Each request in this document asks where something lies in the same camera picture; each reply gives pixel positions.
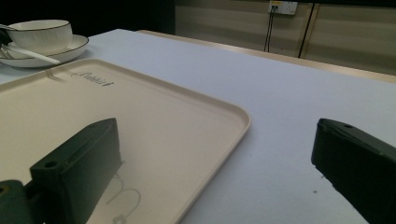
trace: saucer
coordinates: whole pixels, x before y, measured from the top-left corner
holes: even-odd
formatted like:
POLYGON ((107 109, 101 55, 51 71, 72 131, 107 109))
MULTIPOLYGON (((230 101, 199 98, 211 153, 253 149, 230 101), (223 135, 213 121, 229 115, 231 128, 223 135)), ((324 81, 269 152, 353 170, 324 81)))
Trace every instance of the saucer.
MULTIPOLYGON (((73 40, 70 45, 57 54, 47 55, 53 59, 60 61, 61 63, 66 63, 72 59, 77 58, 81 55, 87 48, 89 38, 82 35, 73 35, 73 40)), ((29 58, 21 55, 14 55, 14 59, 7 59, 0 54, 0 63, 4 63, 14 67, 45 67, 53 66, 54 64, 47 63, 35 58, 29 58)))

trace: tray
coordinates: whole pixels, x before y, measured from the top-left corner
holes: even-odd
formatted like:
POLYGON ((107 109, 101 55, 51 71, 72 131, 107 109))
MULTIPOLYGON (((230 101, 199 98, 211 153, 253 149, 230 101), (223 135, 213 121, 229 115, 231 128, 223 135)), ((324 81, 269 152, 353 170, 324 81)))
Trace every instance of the tray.
POLYGON ((123 165, 88 223, 179 222, 250 126, 237 105, 93 59, 0 85, 0 103, 0 179, 23 184, 74 133, 117 119, 123 165))

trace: white table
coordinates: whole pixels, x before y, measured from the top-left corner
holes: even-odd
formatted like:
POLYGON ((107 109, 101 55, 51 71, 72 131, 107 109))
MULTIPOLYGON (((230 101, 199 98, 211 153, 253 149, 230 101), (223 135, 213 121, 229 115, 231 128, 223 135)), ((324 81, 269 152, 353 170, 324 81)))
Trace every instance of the white table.
MULTIPOLYGON (((252 117, 245 138, 181 223, 366 223, 310 158, 320 118, 396 146, 393 77, 161 36, 125 30, 92 36, 79 59, 203 92, 252 117)), ((41 70, 0 64, 0 83, 41 70)))

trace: cable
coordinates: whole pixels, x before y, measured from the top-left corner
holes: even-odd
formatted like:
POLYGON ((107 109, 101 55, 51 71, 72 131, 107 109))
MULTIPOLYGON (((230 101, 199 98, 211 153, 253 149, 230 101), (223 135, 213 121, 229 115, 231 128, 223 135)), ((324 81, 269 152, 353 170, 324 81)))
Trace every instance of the cable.
POLYGON ((306 24, 306 27, 305 27, 305 33, 304 33, 304 37, 303 37, 303 42, 301 43, 301 46, 300 46, 300 51, 298 53, 298 58, 301 57, 301 54, 303 52, 304 42, 305 42, 306 34, 308 33, 309 23, 311 22, 312 13, 314 12, 314 8, 315 8, 315 3, 312 4, 312 7, 311 7, 311 13, 309 14, 308 23, 306 24))
POLYGON ((271 11, 270 11, 270 19, 268 21, 268 29, 267 29, 267 36, 265 37, 265 45, 264 45, 264 51, 267 50, 267 52, 270 51, 270 41, 271 41, 271 33, 272 33, 272 25, 273 25, 273 20, 274 20, 274 14, 275 10, 277 9, 277 6, 272 6, 271 11))

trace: screw hole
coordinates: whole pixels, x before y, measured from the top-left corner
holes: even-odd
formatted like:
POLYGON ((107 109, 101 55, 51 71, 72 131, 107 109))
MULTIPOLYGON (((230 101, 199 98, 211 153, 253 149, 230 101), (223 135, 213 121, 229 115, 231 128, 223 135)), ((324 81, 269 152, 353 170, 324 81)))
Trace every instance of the screw hole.
POLYGON ((9 185, 0 186, 0 196, 1 196, 2 194, 7 193, 8 190, 9 190, 9 185))
POLYGON ((47 162, 44 166, 45 166, 46 168, 52 168, 52 167, 56 166, 56 164, 57 164, 56 161, 49 161, 49 162, 47 162))

